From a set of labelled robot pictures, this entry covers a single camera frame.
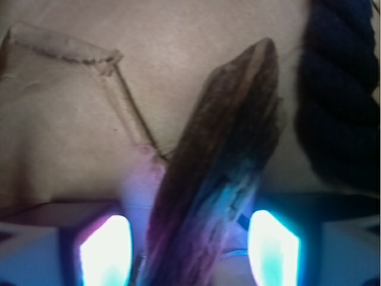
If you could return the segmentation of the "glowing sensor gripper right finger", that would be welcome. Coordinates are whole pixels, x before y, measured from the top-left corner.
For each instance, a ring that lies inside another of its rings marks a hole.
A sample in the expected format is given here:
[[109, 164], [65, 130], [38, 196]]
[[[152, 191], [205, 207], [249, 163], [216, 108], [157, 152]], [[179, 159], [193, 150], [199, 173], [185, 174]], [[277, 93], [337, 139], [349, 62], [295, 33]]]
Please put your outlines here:
[[248, 253], [257, 285], [379, 285], [380, 201], [262, 195], [249, 220]]

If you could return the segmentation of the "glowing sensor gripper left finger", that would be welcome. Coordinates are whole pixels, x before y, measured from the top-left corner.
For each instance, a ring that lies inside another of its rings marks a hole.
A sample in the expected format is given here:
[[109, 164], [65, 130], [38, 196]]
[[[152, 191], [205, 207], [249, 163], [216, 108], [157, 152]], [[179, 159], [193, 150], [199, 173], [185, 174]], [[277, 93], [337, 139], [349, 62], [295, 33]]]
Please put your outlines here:
[[116, 203], [44, 203], [1, 216], [1, 285], [127, 285], [132, 254]]

